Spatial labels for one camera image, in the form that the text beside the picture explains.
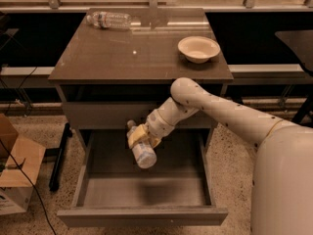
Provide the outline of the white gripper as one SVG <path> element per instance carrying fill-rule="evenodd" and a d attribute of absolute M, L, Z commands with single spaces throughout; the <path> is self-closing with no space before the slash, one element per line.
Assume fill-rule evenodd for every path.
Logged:
<path fill-rule="evenodd" d="M 154 136 L 150 138 L 150 143 L 151 146 L 155 148 L 161 142 L 160 139 L 168 136 L 174 130 L 174 127 L 161 117 L 158 110 L 153 110 L 147 116 L 146 127 L 144 124 L 133 126 L 127 133 L 128 146 L 130 149 L 132 149 L 138 142 L 147 140 L 149 138 L 148 132 Z"/>

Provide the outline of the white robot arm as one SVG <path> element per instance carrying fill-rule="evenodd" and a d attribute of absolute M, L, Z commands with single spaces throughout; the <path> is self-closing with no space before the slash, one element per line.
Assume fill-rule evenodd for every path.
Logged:
<path fill-rule="evenodd" d="M 128 146 L 137 164 L 150 167 L 145 153 L 201 111 L 257 149 L 251 192 L 251 235 L 313 235 L 313 129 L 214 96 L 190 78 L 176 79 L 171 97 L 146 122 L 130 127 Z"/>

